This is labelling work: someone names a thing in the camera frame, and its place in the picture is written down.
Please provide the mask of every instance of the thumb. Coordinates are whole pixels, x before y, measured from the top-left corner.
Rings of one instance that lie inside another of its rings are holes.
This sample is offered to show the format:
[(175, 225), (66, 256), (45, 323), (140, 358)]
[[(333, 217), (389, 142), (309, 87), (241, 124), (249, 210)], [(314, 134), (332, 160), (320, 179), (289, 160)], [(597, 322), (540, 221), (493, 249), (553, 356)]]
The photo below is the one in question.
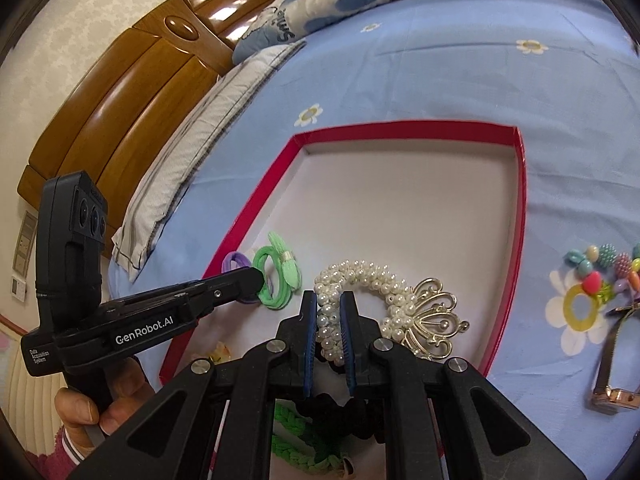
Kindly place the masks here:
[(100, 419), (98, 407), (87, 396), (60, 388), (54, 400), (56, 411), (60, 420), (66, 427), (66, 432), (76, 449), (87, 456), (94, 450), (84, 427), (88, 424), (97, 424)]

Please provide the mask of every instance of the wooden headboard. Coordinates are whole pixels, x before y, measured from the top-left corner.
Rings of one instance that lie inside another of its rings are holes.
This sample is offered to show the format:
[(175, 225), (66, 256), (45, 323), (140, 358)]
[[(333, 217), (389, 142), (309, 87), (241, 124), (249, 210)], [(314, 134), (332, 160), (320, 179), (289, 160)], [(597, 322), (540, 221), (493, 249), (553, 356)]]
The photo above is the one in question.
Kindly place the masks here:
[(232, 49), (273, 0), (167, 0), (108, 47), (38, 139), (18, 193), (85, 170), (109, 203), (107, 246), (156, 155), (231, 67)]

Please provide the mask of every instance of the metal screw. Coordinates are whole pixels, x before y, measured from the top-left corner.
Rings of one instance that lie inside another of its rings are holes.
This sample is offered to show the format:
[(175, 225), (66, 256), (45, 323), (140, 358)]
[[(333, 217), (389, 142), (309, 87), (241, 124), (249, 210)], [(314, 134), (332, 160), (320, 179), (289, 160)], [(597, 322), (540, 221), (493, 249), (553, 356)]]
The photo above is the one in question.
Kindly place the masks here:
[(287, 344), (284, 341), (280, 341), (280, 339), (272, 339), (267, 343), (267, 350), (274, 354), (283, 352), (286, 347)]
[(191, 363), (191, 371), (194, 374), (206, 374), (209, 370), (211, 370), (211, 362), (208, 359), (198, 359)]
[(454, 372), (464, 372), (469, 368), (469, 364), (462, 357), (454, 357), (447, 361), (447, 366)]
[(379, 337), (373, 342), (373, 348), (380, 350), (381, 352), (388, 352), (394, 347), (394, 342), (391, 339)]

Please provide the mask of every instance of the pink sleeve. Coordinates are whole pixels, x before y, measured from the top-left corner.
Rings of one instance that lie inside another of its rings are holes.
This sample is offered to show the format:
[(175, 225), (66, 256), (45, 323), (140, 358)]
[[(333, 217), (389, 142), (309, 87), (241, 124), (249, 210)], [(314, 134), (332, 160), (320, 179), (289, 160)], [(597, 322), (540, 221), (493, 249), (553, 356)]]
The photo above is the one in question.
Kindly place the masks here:
[(75, 467), (64, 447), (62, 447), (63, 431), (65, 431), (64, 428), (60, 428), (58, 431), (56, 447), (50, 455), (35, 456), (33, 453), (27, 452), (28, 459), (47, 480), (65, 480), (66, 476)]

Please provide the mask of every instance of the finger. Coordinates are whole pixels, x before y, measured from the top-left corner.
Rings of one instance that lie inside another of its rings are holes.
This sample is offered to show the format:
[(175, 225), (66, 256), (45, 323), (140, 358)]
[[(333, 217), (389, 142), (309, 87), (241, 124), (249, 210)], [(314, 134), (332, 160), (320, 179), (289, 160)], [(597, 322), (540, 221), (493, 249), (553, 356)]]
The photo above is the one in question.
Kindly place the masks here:
[(100, 419), (95, 403), (79, 392), (60, 388), (54, 399), (56, 412), (66, 427), (69, 439), (83, 456), (93, 449), (93, 444), (84, 430), (87, 424), (97, 424)]
[(155, 394), (153, 388), (143, 383), (138, 391), (129, 397), (114, 400), (100, 416), (100, 427), (106, 434), (116, 431), (131, 415)]
[(127, 358), (110, 370), (111, 388), (119, 397), (129, 397), (145, 384), (145, 374), (135, 359)]

